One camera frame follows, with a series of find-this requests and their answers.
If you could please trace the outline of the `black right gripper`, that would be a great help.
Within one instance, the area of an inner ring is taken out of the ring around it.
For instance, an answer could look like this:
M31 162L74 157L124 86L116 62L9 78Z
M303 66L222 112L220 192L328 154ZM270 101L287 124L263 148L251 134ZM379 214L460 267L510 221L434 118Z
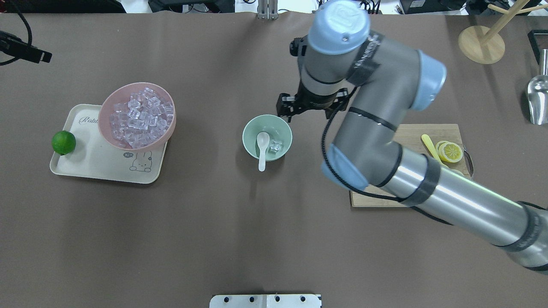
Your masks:
M276 103L278 117L287 117L288 122L295 115L302 114L309 110L323 110L327 119L331 117L336 108L344 111L348 105L350 93L348 88L341 88L329 95L318 95L310 92L301 81L294 96L288 93L281 93Z

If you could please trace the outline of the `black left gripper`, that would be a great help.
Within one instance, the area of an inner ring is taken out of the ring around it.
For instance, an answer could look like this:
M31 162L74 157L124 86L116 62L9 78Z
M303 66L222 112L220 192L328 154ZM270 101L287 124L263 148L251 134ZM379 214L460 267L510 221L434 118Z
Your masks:
M52 54L35 47L30 48L30 33L27 33L27 41L22 41L18 36L0 32L0 49L2 53L12 56L10 60L26 60L39 64L51 62Z

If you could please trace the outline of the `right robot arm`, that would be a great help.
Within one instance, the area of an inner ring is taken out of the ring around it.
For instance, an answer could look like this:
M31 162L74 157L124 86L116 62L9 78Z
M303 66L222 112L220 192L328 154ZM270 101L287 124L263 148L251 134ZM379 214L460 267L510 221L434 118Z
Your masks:
M346 111L330 146L321 138L322 170L340 186L396 201L454 225L505 251L525 269L547 273L547 210L511 201L441 166L394 139L409 110L423 111L444 85L440 61L371 30L351 0L329 0L315 12L308 34L290 43L300 83L279 95L288 120L323 110L328 123Z

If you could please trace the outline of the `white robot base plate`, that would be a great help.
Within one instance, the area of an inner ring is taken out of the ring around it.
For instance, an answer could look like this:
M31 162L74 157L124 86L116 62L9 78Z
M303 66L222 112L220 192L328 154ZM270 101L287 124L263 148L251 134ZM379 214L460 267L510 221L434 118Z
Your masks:
M322 308L316 294L238 294L213 296L210 308Z

